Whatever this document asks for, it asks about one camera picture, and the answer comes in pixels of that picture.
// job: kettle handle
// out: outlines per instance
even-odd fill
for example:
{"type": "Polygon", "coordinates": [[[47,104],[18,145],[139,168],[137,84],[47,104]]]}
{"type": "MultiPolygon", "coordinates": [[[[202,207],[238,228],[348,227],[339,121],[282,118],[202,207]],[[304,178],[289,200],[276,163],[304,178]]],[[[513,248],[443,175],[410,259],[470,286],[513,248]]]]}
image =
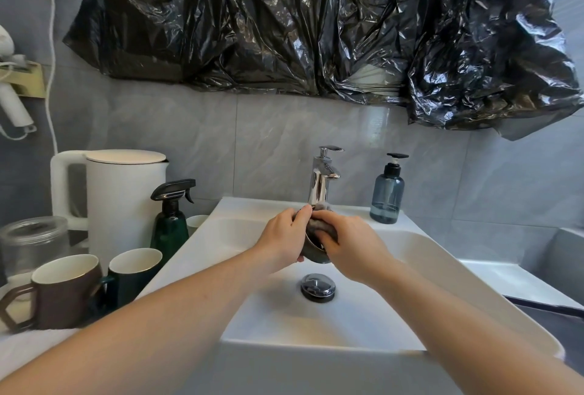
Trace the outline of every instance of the kettle handle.
{"type": "Polygon", "coordinates": [[[51,158],[53,215],[67,219],[69,230],[87,230],[87,218],[76,217],[69,206],[69,166],[87,163],[86,151],[60,152],[51,158]]]}

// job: dark green mug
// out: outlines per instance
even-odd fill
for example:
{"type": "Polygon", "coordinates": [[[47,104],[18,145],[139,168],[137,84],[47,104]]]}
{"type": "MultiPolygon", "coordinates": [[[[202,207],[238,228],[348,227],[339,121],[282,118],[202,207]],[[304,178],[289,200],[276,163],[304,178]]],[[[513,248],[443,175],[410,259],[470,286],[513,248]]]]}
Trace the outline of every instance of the dark green mug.
{"type": "Polygon", "coordinates": [[[111,312],[134,301],[160,271],[161,261],[162,252],[150,248],[132,249],[112,259],[107,276],[94,291],[102,294],[102,311],[111,312]]]}

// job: white sink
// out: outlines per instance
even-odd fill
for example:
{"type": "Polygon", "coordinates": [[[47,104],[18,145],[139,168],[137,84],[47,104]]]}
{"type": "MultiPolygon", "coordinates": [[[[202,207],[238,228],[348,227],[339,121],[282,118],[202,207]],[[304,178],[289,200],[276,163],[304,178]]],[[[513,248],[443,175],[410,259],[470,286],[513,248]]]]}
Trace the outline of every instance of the white sink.
{"type": "MultiPolygon", "coordinates": [[[[248,249],[268,219],[285,208],[301,206],[223,198],[142,295],[248,249]]],[[[385,225],[372,221],[364,207],[333,209],[361,216],[395,257],[509,326],[544,353],[564,357],[552,335],[403,213],[398,223],[385,225]]],[[[246,299],[215,352],[194,369],[184,391],[349,394],[366,387],[367,393],[387,393],[390,388],[391,393],[459,393],[424,351],[418,337],[375,291],[346,279],[332,264],[305,260],[271,275],[246,299]],[[298,283],[308,273],[323,273],[335,281],[337,291],[331,302],[313,303],[300,293],[298,283]]]]}

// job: white kettle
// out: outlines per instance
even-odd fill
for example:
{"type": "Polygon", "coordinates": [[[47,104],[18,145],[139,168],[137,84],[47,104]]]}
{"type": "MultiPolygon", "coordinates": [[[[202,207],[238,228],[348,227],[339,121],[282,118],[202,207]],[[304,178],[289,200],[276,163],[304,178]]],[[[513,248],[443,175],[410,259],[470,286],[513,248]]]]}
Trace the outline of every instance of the white kettle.
{"type": "Polygon", "coordinates": [[[53,215],[67,219],[69,229],[89,232],[89,251],[103,270],[118,254],[149,247],[152,225],[161,211],[150,195],[166,182],[166,156],[158,152],[110,149],[65,151],[51,159],[53,215]],[[69,208],[68,167],[85,164],[87,215],[69,208]]]}

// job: white towel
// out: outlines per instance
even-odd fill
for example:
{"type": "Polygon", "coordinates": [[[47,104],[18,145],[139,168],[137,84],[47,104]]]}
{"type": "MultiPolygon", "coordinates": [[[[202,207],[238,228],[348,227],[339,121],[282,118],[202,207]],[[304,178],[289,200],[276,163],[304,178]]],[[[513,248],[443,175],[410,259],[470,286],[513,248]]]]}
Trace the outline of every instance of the white towel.
{"type": "Polygon", "coordinates": [[[0,335],[0,380],[78,330],[29,330],[16,335],[0,335]]]}

